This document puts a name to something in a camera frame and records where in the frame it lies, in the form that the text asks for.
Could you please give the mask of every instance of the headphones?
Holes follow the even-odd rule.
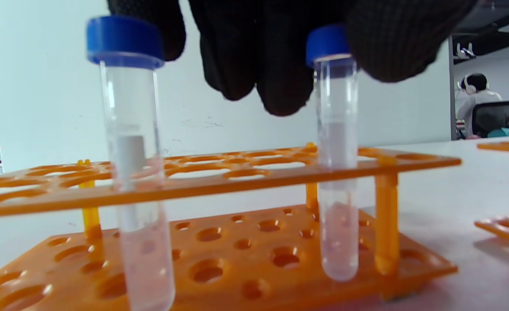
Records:
[[[463,86],[464,86],[465,92],[467,92],[468,95],[473,95],[473,94],[477,93],[477,88],[475,86],[467,83],[467,78],[471,77],[472,75],[475,75],[475,73],[470,73],[469,75],[466,75],[463,78]],[[489,83],[487,81],[487,90],[489,88],[490,88]]]

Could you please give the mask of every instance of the white lab coat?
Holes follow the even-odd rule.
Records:
[[[484,90],[470,95],[469,98],[463,103],[463,105],[458,110],[458,113],[456,114],[456,119],[465,121],[465,135],[467,137],[473,135],[473,128],[471,128],[471,125],[473,124],[473,109],[475,106],[478,104],[495,101],[502,101],[502,97],[496,92]]]

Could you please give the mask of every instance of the person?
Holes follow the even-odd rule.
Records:
[[[502,97],[497,92],[489,90],[487,77],[482,73],[472,73],[464,77],[460,82],[462,90],[469,95],[456,114],[456,119],[465,122],[465,136],[473,138],[473,109],[479,104],[485,102],[502,101]]]
[[[107,0],[111,14],[160,30],[166,61],[176,60],[186,33],[179,0]],[[200,32],[205,80],[228,100],[256,87],[264,108],[290,116],[313,86],[306,38],[342,23],[359,67],[379,81],[416,76],[436,60],[454,27],[478,0],[189,0]]]

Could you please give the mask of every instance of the blue screw cap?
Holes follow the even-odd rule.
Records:
[[[87,59],[107,66],[157,69],[164,49],[156,26],[127,16],[101,16],[87,23]]]
[[[345,26],[341,24],[323,26],[308,34],[306,65],[313,68],[314,62],[319,58],[350,52]]]

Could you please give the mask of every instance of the ceiling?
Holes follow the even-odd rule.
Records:
[[[509,25],[509,0],[484,0],[454,30],[454,47],[473,43],[475,55],[484,55],[509,47],[509,33],[497,29]]]

